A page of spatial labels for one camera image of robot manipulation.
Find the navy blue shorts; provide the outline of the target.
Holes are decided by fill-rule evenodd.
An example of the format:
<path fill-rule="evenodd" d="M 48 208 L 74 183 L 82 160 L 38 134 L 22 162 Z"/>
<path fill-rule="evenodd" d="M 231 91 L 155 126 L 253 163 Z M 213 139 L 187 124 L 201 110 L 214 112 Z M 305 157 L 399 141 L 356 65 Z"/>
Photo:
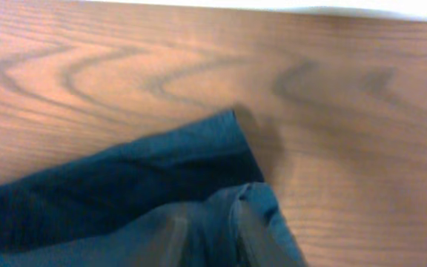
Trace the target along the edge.
<path fill-rule="evenodd" d="M 0 186 L 0 266 L 304 266 L 233 111 Z"/>

